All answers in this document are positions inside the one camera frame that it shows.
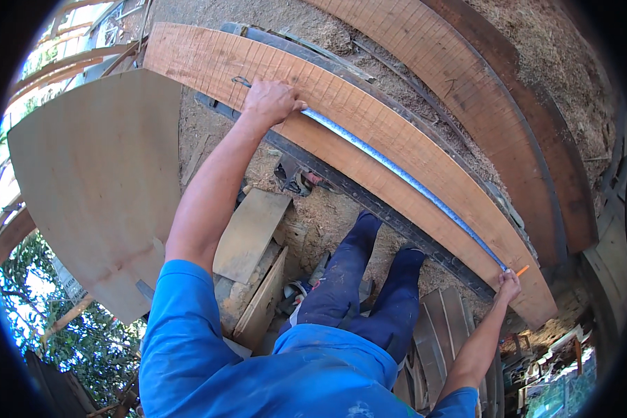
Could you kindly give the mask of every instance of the dirt ground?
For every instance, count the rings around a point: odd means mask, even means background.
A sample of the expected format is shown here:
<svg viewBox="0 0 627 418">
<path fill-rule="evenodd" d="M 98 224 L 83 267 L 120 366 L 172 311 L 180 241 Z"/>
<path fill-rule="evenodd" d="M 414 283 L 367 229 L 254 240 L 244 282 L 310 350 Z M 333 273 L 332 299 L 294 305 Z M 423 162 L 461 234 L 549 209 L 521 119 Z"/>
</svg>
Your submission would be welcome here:
<svg viewBox="0 0 627 418">
<path fill-rule="evenodd" d="M 128 0 L 130 10 L 138 0 Z M 587 43 L 568 18 L 545 0 L 519 1 L 472 0 L 469 3 L 497 26 L 521 53 L 521 76 L 525 80 L 543 82 L 560 107 L 585 161 L 590 184 L 594 185 L 607 165 L 615 132 L 612 118 L 614 100 L 608 77 Z M 124 27 L 130 38 L 138 37 L 143 12 L 125 18 Z M 146 33 L 153 22 L 169 21 L 218 29 L 223 22 L 251 23 L 263 28 L 286 29 L 343 56 L 376 78 L 374 85 L 385 91 L 412 112 L 431 121 L 432 128 L 465 159 L 485 180 L 495 183 L 506 195 L 505 187 L 492 163 L 458 124 L 465 138 L 460 140 L 436 115 L 436 112 L 397 75 L 373 57 L 353 45 L 356 40 L 382 55 L 404 73 L 408 70 L 392 55 L 340 20 L 301 0 L 154 0 Z M 179 156 L 181 171 L 185 171 L 192 151 L 205 140 L 204 152 L 198 166 L 231 128 L 224 117 L 207 110 L 193 98 L 194 92 L 183 89 L 180 115 Z M 253 187 L 279 191 L 272 171 L 279 159 L 278 152 L 262 144 L 246 173 Z M 351 228 L 359 212 L 351 199 L 315 188 L 306 198 L 293 196 L 293 207 L 285 215 L 286 244 L 290 246 L 286 274 L 297 278 L 301 272 L 311 272 L 323 251 L 334 251 Z M 365 280 L 374 280 L 377 289 L 383 285 L 394 253 L 404 238 L 385 225 L 379 230 Z M 538 333 L 531 333 L 536 344 L 547 344 L 570 329 L 572 317 L 578 312 L 584 297 L 580 287 L 565 280 L 565 289 L 556 295 L 560 316 L 551 320 Z M 489 304 L 482 302 L 449 272 L 436 263 L 426 262 L 421 270 L 420 296 L 441 287 L 454 286 L 469 300 L 473 313 L 481 318 Z M 507 319 L 513 332 L 525 329 L 519 318 Z"/>
</svg>

